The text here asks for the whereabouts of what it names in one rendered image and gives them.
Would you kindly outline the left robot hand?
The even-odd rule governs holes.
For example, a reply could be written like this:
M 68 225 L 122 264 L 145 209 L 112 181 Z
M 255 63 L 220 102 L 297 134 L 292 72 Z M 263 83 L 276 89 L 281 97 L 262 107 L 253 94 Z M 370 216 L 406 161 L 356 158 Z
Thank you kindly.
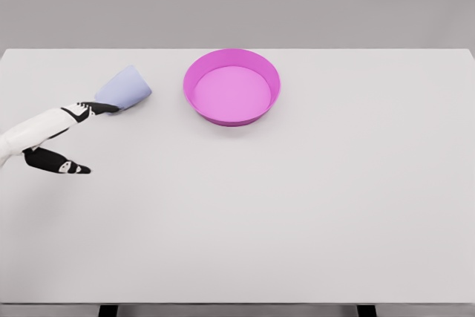
M 0 134 L 0 168 L 13 156 L 23 156 L 30 167 L 55 174 L 90 174 L 80 165 L 42 144 L 71 127 L 100 114 L 114 114 L 120 107 L 101 102 L 75 102 L 46 110 Z

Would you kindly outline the pale lavender cup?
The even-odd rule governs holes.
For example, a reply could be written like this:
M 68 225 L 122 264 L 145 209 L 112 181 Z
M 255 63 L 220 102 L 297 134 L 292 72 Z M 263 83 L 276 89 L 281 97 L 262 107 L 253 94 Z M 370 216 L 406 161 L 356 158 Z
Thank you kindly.
M 129 65 L 106 82 L 95 94 L 95 114 L 116 113 L 133 107 L 152 94 L 140 72 Z

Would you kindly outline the pink round plate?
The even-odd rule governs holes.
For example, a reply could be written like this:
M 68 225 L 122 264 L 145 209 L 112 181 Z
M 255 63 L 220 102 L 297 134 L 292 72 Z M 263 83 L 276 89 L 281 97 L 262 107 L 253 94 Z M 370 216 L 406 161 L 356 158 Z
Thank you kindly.
M 277 68 L 266 57 L 239 48 L 202 55 L 183 77 L 189 105 L 209 122 L 227 127 L 259 120 L 276 103 L 280 92 Z

